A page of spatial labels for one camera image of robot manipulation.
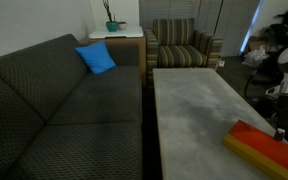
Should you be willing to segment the orange book with yellow spine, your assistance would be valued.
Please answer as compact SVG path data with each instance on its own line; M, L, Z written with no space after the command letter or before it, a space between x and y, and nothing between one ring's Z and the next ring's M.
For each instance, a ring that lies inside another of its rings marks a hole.
M288 180L288 144L238 120L222 144L274 180Z

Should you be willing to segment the grey top coffee table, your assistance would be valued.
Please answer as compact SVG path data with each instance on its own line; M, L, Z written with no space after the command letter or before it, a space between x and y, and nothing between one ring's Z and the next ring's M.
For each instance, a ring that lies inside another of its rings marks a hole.
M209 68L153 71L163 180L271 180L222 144L242 120L274 128Z

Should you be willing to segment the dark clutter pile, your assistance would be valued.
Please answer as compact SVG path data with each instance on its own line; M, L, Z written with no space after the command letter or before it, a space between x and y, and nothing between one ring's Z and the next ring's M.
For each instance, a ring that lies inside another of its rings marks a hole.
M276 15L280 23L270 24L264 29L262 37L250 37L244 64L254 68L244 87L247 95L250 84L276 85L282 81L283 73L278 68L280 54L288 48L288 10Z

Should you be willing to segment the wooden side table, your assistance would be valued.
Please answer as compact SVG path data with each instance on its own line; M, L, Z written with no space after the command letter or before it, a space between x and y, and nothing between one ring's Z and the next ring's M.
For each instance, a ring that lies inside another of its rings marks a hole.
M146 38L142 37L110 37L103 39L89 39L89 44L94 44L103 40L109 52L112 54L113 50L121 51L124 54L129 51L129 54L133 53L137 56L136 64L140 67L141 72L141 82L142 86L147 85L146 78Z

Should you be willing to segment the white board on side table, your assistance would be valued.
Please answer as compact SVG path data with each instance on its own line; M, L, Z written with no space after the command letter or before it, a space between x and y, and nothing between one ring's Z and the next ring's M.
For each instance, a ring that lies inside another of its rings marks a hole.
M96 30L88 35L90 39L104 39L104 38L138 38L143 36L143 30L141 26L131 26L123 30L117 30L115 32L109 32L107 29Z

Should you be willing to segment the small white plant pot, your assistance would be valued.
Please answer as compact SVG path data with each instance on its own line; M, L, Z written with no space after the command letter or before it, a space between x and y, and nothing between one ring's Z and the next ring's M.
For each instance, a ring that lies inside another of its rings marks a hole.
M118 23L118 28L120 30L125 30L127 28L128 24L125 21L121 21Z

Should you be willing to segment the blue throw pillow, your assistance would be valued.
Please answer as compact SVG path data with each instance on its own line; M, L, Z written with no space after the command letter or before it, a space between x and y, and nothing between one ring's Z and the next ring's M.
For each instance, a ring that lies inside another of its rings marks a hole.
M104 41L99 41L84 47L77 47L76 51L93 74L100 74L116 66Z

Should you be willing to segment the plant in teal pot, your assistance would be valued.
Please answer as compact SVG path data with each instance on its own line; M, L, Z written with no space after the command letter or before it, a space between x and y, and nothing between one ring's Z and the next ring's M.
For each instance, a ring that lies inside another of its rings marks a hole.
M106 22L106 28L109 32L116 32L118 30L118 22L110 12L109 0L102 0L103 6L106 10L108 21Z

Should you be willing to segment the dark grey fabric sofa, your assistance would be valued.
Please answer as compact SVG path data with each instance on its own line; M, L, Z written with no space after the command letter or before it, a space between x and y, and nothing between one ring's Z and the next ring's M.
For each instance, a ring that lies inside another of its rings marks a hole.
M93 74L67 34L0 57L0 180L142 180L137 56Z

